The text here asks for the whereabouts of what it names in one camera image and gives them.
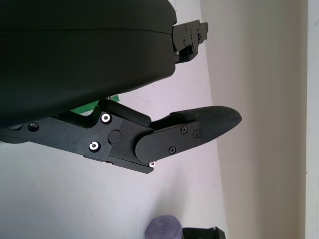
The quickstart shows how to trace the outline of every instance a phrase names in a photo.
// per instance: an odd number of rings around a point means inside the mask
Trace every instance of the white wall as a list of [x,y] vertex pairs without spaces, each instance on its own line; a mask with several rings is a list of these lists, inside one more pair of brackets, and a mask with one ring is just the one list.
[[306,238],[319,237],[319,0],[309,0]]
[[243,117],[217,140],[229,238],[304,238],[305,3],[201,4],[213,104]]

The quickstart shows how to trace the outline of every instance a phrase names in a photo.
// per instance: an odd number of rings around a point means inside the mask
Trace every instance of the purple object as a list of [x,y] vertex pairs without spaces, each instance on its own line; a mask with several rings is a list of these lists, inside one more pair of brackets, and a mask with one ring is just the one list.
[[145,231],[146,239],[182,239],[183,227],[176,217],[154,218]]

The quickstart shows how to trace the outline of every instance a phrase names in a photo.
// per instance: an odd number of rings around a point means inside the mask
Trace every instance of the green part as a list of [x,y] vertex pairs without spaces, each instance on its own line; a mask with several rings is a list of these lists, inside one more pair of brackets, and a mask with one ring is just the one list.
[[[119,102],[120,98],[119,98],[118,95],[116,95],[116,96],[112,96],[111,100],[115,101],[115,102]],[[77,113],[77,114],[82,114],[84,112],[92,111],[95,108],[95,106],[97,106],[98,102],[99,101],[95,101],[95,102],[80,106],[80,107],[78,107],[78,108],[76,108],[74,110],[71,110],[71,111],[74,112],[74,113]]]
[[84,112],[88,112],[88,111],[93,110],[94,107],[97,106],[98,102],[99,101],[95,101],[95,102],[80,106],[80,107],[78,107],[78,108],[76,108],[74,110],[71,110],[71,111],[74,112],[74,113],[77,113],[77,114],[82,114]]
[[111,100],[112,100],[112,101],[115,101],[115,102],[119,102],[119,101],[120,101],[119,95],[112,96],[112,97],[111,97]]

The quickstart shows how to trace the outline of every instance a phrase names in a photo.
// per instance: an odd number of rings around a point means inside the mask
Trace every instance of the beige wall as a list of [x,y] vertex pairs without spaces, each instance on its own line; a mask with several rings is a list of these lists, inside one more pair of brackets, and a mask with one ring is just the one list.
[[201,3],[213,104],[243,117],[217,140],[229,238],[302,238],[304,8],[300,0]]

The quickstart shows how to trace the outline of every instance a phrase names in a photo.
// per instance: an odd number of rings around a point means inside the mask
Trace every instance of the black metal bracket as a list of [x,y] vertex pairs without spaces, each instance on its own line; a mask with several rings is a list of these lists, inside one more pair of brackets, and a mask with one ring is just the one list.
[[199,20],[173,27],[173,48],[176,63],[187,62],[198,54],[198,46],[207,39],[208,23]]
[[148,116],[102,100],[89,116],[67,112],[0,128],[0,140],[30,141],[142,173],[152,172],[159,159],[201,145],[197,121],[169,118],[151,125]]

